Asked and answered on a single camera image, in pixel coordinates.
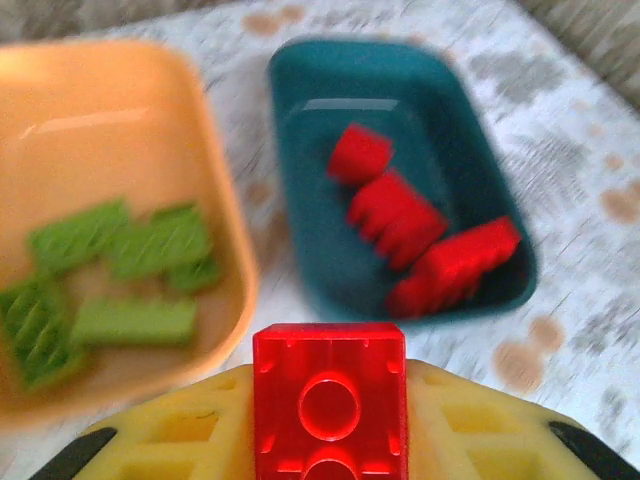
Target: table surface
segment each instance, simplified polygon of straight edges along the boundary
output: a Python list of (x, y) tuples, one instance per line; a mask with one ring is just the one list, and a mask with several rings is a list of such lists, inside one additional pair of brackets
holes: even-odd
[[(242, 2), (94, 34), (143, 37), (200, 67), (224, 134), (263, 282), (250, 335), (321, 319), (306, 305), (274, 159), (265, 66), (304, 34), (431, 46), (469, 89), (540, 259), (519, 310), (408, 328), (418, 358), (576, 418), (640, 467), (640, 121), (510, 0)], [(113, 409), (0, 439), (0, 478), (24, 479)]]

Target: red lego brick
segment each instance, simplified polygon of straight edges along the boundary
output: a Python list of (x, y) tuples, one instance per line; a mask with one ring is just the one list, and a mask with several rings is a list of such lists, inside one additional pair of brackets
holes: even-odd
[(427, 201), (405, 210), (382, 232), (376, 252), (391, 257), (395, 270), (407, 268), (415, 262), (448, 228), (447, 220)]
[(253, 355), (256, 480), (407, 480), (397, 327), (273, 325)]
[(438, 281), (479, 277), (506, 262), (520, 243), (520, 233), (508, 217), (453, 235), (433, 245), (414, 266)]
[(329, 175), (343, 185), (364, 185), (384, 173), (392, 156), (391, 140), (353, 123), (331, 155)]
[(423, 237), (421, 243), (433, 243), (447, 228), (446, 219), (394, 171), (386, 172), (360, 189), (347, 212), (347, 222), (359, 227), (361, 236), (369, 242), (393, 226), (378, 249), (384, 255), (398, 249), (410, 231), (428, 229), (435, 238), (426, 242)]
[(387, 297), (394, 317), (435, 313), (473, 295), (482, 275), (515, 253), (520, 234), (501, 217), (433, 245), (415, 264), (411, 277)]
[(386, 300), (387, 311), (395, 318), (433, 314), (472, 298), (479, 283), (479, 278), (438, 283), (432, 275), (414, 274), (391, 291)]

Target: orange tray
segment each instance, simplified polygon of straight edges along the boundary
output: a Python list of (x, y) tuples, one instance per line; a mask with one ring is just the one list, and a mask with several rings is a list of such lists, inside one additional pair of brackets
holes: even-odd
[[(0, 50), (0, 89), (0, 289), (32, 273), (31, 230), (120, 197), (136, 217), (197, 201), (223, 271), (198, 295), (188, 347), (97, 349), (78, 376), (26, 393), (0, 344), (0, 428), (159, 393), (220, 365), (249, 326), (258, 269), (194, 70), (137, 41), (18, 46)], [(114, 288), (98, 267), (73, 275), (72, 299)]]

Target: green toy block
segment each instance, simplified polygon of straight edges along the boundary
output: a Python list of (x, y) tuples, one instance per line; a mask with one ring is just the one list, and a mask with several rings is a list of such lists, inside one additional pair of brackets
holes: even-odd
[(0, 318), (27, 390), (57, 384), (85, 365), (84, 353), (69, 342), (67, 308), (51, 279), (0, 292)]
[(185, 292), (194, 292), (208, 287), (219, 278), (220, 268), (211, 256), (204, 260), (180, 265), (167, 272), (169, 286)]
[(39, 269), (61, 272), (92, 260), (130, 222), (123, 200), (105, 203), (33, 231), (29, 246)]
[(115, 277), (133, 279), (202, 260), (210, 251), (207, 226), (191, 208), (120, 230), (109, 256)]
[(71, 340), (91, 345), (180, 345), (193, 335), (196, 311), (192, 299), (88, 300), (78, 311)]

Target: plastic tray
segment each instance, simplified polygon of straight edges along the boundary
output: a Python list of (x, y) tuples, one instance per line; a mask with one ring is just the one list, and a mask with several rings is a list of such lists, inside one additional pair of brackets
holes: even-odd
[(270, 80), (285, 196), (311, 303), (335, 320), (386, 320), (402, 275), (346, 222), (353, 192), (327, 175), (351, 122), (393, 140), (397, 169), (451, 222), (449, 234), (509, 215), (523, 241), (475, 298), (423, 320), (497, 313), (536, 286), (531, 241), (483, 130), (454, 73), (435, 54), (392, 43), (306, 39), (272, 58)]
[[(222, 272), (197, 296), (188, 347), (98, 349), (77, 378), (27, 394), (3, 342), (0, 428), (154, 394), (217, 367), (248, 328), (257, 268), (194, 71), (140, 42), (19, 46), (0, 50), (0, 88), (0, 289), (32, 273), (30, 231), (121, 197), (136, 217), (197, 201)], [(77, 300), (104, 294), (108, 278), (95, 267), (66, 283)], [(131, 288), (155, 290), (145, 281)]]

